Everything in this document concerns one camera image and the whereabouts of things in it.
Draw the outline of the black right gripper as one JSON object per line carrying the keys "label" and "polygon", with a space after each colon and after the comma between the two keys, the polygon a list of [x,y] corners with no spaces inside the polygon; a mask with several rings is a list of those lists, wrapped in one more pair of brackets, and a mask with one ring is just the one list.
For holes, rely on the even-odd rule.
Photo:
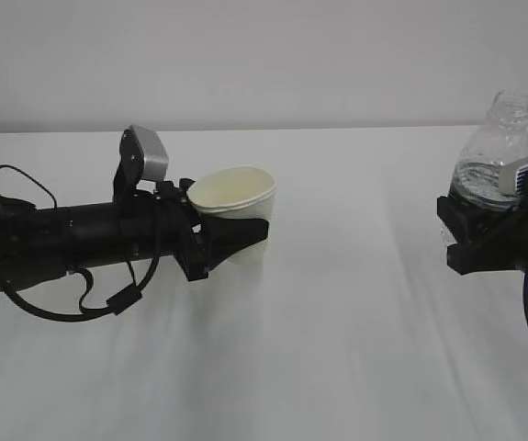
{"label": "black right gripper", "polygon": [[457,274],[517,269],[528,274],[528,197],[519,207],[496,211],[440,196],[436,214],[455,241],[446,259]]}

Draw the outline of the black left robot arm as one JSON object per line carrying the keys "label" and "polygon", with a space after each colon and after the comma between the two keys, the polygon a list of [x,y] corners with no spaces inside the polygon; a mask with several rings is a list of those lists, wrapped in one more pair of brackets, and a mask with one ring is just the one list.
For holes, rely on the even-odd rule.
{"label": "black left robot arm", "polygon": [[269,222],[261,215],[224,219],[199,213],[186,191],[164,181],[155,193],[138,190],[116,202],[38,209],[0,195],[0,291],[21,291],[80,268],[173,257],[190,281],[231,256],[264,242]]}

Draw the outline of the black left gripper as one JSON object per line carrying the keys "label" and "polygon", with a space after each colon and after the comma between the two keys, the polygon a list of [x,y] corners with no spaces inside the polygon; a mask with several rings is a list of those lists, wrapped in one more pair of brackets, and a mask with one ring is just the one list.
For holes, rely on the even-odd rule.
{"label": "black left gripper", "polygon": [[[187,194],[194,183],[193,179],[181,178],[178,186],[173,181],[155,185],[163,254],[176,260],[188,281],[206,279],[209,271],[224,262],[237,265],[261,262],[267,246],[269,221],[221,217],[201,220]],[[195,227],[202,227],[202,232],[195,232]]]}

